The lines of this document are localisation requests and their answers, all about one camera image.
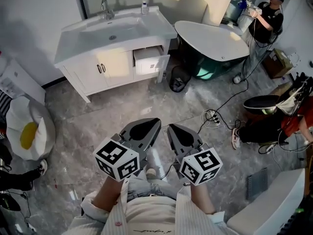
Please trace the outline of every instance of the faucet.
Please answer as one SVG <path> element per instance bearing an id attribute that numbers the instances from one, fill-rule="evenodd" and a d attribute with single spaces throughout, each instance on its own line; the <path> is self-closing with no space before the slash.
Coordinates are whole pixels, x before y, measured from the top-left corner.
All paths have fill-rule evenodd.
<path id="1" fill-rule="evenodd" d="M 101 9 L 104 13 L 104 18 L 106 20 L 110 20 L 110 19 L 114 18 L 115 14 L 114 14 L 113 10 L 108 6 L 107 0 L 102 0 Z"/>

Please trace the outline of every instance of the marble floor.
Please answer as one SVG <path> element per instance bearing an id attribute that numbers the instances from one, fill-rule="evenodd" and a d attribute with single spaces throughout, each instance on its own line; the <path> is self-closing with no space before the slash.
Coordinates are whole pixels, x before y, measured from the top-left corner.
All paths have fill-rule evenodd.
<path id="1" fill-rule="evenodd" d="M 92 157 L 94 148 L 104 137 L 118 133 L 130 121 L 148 117 L 161 119 L 162 131 L 148 151 L 147 158 L 157 170 L 157 175 L 163 176 L 175 160 L 166 126 L 178 123 L 198 131 L 204 110 L 217 109 L 232 95 L 246 88 L 246 82 L 239 85 L 231 82 L 237 71 L 234 69 L 212 81 L 191 79 L 181 93 L 172 92 L 166 79 L 160 84 L 155 84 L 155 79 L 145 80 L 95 94 L 91 96 L 90 104 L 85 103 L 67 81 L 48 88 L 46 106 L 55 122 L 57 140 L 47 159 L 47 173 L 35 181 L 35 191 L 27 193 L 32 214 L 28 222 L 38 234 L 64 232 L 73 217 L 80 215 L 82 198 L 99 189 L 106 178 Z M 249 89 L 219 111 L 228 124 L 234 124 L 236 119 L 244 121 L 247 112 L 242 104 L 246 99 L 268 94 L 285 81 L 269 79 L 259 67 L 249 78 Z M 226 126 L 203 128 L 200 132 L 202 140 L 216 149 L 224 164 L 207 186 L 217 210 L 226 211 L 226 220 L 249 204 L 246 200 L 247 176 L 267 167 L 269 182 L 272 182 L 281 170 L 301 166 L 297 154 L 280 148 L 269 155 L 259 155 L 257 144 L 242 144 L 240 149 L 234 150 L 230 136 L 231 131 Z M 295 139 L 291 137 L 289 148 L 295 148 L 295 145 Z M 38 163 L 24 162 L 15 156 L 12 165 L 12 172 L 23 173 Z M 175 187 L 182 186 L 173 169 L 166 180 Z M 26 201 L 17 195 L 14 197 L 27 215 Z M 9 217 L 11 225 L 19 223 L 25 234 L 32 233 L 24 225 L 19 212 L 2 211 Z"/>

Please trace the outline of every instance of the cabinet door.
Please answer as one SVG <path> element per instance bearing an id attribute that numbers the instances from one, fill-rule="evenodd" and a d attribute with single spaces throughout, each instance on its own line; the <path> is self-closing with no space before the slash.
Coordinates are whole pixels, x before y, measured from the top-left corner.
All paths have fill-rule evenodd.
<path id="1" fill-rule="evenodd" d="M 104 73 L 96 56 L 84 55 L 65 65 L 68 73 L 84 93 L 106 88 Z"/>
<path id="2" fill-rule="evenodd" d="M 104 71 L 108 86 L 113 86 L 134 79 L 132 51 L 98 51 L 97 57 Z"/>

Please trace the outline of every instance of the black t-shirt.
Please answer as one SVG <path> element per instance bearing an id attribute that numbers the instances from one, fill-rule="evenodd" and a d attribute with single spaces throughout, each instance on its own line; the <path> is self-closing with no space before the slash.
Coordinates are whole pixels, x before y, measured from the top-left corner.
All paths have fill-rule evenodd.
<path id="1" fill-rule="evenodd" d="M 266 2 L 262 2 L 258 5 L 260 9 L 262 9 L 262 17 L 264 20 L 273 27 L 273 31 L 277 31 L 280 29 L 284 16 L 282 13 L 275 15 L 277 10 L 273 10 L 269 7 L 269 5 L 265 6 Z M 255 19 L 249 26 L 249 31 L 252 36 L 254 36 L 255 40 L 259 41 L 260 43 L 268 43 L 269 38 L 272 34 L 271 30 L 267 30 L 258 19 Z"/>

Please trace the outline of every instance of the black pants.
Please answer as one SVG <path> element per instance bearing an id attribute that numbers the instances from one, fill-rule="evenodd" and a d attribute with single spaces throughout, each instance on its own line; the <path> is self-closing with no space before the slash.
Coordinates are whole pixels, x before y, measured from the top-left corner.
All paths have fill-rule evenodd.
<path id="1" fill-rule="evenodd" d="M 0 170 L 0 191 L 8 189 L 31 190 L 32 182 L 40 177 L 38 169 L 28 171 L 24 174 L 10 174 Z"/>
<path id="2" fill-rule="evenodd" d="M 281 112 L 256 122 L 250 126 L 243 127 L 239 131 L 239 137 L 242 142 L 266 143 L 278 141 L 278 136 L 281 133 L 281 122 L 283 119 Z M 286 134 L 282 132 L 279 141 L 282 142 L 287 138 Z"/>

